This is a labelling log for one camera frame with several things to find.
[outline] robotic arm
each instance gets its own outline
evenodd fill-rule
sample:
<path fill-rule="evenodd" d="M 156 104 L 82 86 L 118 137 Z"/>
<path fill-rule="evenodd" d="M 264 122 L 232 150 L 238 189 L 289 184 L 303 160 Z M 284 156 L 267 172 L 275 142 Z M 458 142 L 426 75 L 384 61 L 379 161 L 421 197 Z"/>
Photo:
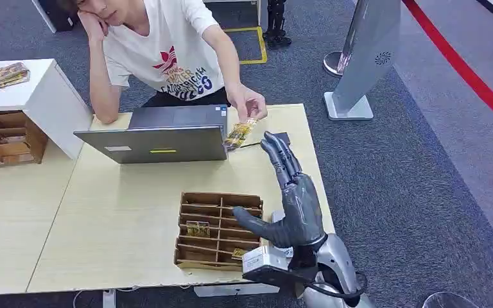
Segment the robotic arm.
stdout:
<path fill-rule="evenodd" d="M 285 217 L 267 223 L 244 208 L 233 210 L 239 224 L 276 247 L 293 247 L 294 256 L 286 267 L 265 265 L 243 273 L 243 278 L 262 282 L 302 295 L 308 308 L 373 308 L 360 286 L 347 248 L 336 234 L 326 234 L 315 185 L 305 175 L 290 148 L 266 132 L 261 141 L 277 174 Z M 268 260 L 278 258 L 265 250 Z"/>
<path fill-rule="evenodd" d="M 264 33 L 269 48 L 278 48 L 288 46 L 292 40 L 286 37 L 284 31 L 284 3 L 286 0 L 268 0 L 268 25 L 267 31 Z"/>

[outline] wooden tray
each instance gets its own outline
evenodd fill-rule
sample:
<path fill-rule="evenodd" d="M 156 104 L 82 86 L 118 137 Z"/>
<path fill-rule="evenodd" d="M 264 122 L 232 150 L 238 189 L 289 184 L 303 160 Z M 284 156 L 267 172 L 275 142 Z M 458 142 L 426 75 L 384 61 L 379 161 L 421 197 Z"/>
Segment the wooden tray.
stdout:
<path fill-rule="evenodd" d="M 248 252 L 260 247 L 261 238 L 239 226 L 232 209 L 244 207 L 263 218 L 262 205 L 260 197 L 245 194 L 182 193 L 175 264 L 179 268 L 242 271 L 241 260 L 232 258 L 234 250 Z M 208 222 L 210 236 L 188 235 L 187 221 Z"/>
<path fill-rule="evenodd" d="M 0 165 L 40 163 L 48 137 L 21 111 L 0 112 Z"/>

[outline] snack package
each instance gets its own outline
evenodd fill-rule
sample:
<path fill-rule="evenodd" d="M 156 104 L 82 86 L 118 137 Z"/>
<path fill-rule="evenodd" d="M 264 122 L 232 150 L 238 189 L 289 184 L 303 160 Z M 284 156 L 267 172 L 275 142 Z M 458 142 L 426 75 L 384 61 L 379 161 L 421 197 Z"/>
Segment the snack package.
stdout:
<path fill-rule="evenodd" d="M 206 221 L 186 221 L 188 236 L 211 237 L 210 224 Z"/>
<path fill-rule="evenodd" d="M 246 250 L 243 250 L 243 249 L 240 249 L 240 248 L 235 248 L 233 250 L 233 254 L 231 255 L 231 259 L 242 261 L 243 260 L 243 256 L 245 255 L 245 253 L 247 253 Z"/>
<path fill-rule="evenodd" d="M 233 151 L 241 147 L 243 142 L 247 139 L 248 134 L 254 129 L 257 119 L 249 117 L 246 123 L 235 124 L 233 130 L 229 133 L 226 140 L 224 140 L 224 146 L 228 151 Z"/>
<path fill-rule="evenodd" d="M 9 85 L 17 85 L 18 83 L 27 82 L 29 81 L 29 77 L 30 77 L 30 72 L 26 71 L 16 76 L 12 76 L 10 78 L 2 80 L 0 81 L 0 89 L 4 87 L 8 87 Z"/>
<path fill-rule="evenodd" d="M 26 71 L 28 71 L 28 69 L 22 62 L 17 62 L 6 67 L 0 67 L 0 81 Z"/>

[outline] metal robot arm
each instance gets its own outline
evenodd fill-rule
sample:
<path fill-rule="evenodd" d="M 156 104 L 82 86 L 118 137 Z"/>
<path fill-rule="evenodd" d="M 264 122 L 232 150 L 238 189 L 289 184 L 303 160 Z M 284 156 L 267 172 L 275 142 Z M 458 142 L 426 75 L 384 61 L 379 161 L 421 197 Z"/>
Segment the metal robot arm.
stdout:
<path fill-rule="evenodd" d="M 281 260 L 263 264 L 243 273 L 243 277 L 294 291 L 303 296 L 309 308 L 361 307 L 373 305 L 360 286 L 356 270 L 343 241 L 336 234 L 326 234 L 322 212 L 312 179 L 305 175 L 293 152 L 273 134 L 266 132 L 261 141 L 277 174 L 282 191 L 285 217 L 267 223 L 250 215 L 244 208 L 233 210 L 239 224 L 271 241 L 276 247 L 293 247 L 294 256 L 272 255 L 269 249 L 264 260 Z"/>

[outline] graphic print on t-shirt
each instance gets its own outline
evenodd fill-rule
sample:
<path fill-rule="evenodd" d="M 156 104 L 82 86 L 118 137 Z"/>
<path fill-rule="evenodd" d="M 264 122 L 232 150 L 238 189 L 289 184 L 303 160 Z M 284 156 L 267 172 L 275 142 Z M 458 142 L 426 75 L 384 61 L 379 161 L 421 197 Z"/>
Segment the graphic print on t-shirt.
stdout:
<path fill-rule="evenodd" d="M 172 68 L 173 65 L 177 64 L 177 55 L 175 54 L 175 47 L 171 46 L 171 49 L 169 49 L 169 53 L 162 51 L 161 55 L 164 63 L 154 65 L 154 68 L 162 69 L 162 73 L 165 73 L 168 69 Z"/>
<path fill-rule="evenodd" d="M 204 67 L 191 71 L 178 66 L 174 46 L 171 46 L 168 53 L 162 51 L 161 56 L 163 63 L 153 66 L 167 76 L 168 84 L 161 87 L 161 92 L 190 101 L 212 89 L 212 81 L 207 76 L 207 70 Z"/>

